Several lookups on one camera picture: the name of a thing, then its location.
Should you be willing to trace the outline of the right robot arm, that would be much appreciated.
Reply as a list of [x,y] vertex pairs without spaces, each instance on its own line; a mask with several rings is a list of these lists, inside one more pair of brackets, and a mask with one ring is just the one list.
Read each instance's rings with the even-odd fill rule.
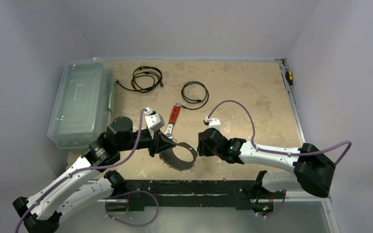
[[266,172],[253,184],[254,193],[261,198],[278,190],[303,189],[320,198],[329,196],[336,165],[312,144],[301,148],[254,146],[242,138],[227,139],[215,128],[198,134],[198,155],[217,156],[229,164],[259,164],[284,171]]

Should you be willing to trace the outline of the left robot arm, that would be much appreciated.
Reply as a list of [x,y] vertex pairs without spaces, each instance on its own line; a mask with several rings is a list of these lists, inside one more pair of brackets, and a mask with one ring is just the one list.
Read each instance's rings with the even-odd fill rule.
[[133,121],[117,117],[105,132],[91,142],[72,166],[40,192],[28,198],[19,197],[13,202],[20,220],[15,232],[24,225],[30,233],[53,233],[62,220],[91,201],[112,197],[126,197],[133,192],[114,167],[122,165],[136,150],[148,149],[153,157],[175,142],[161,132],[162,117],[152,112],[145,117],[147,127],[133,131]]

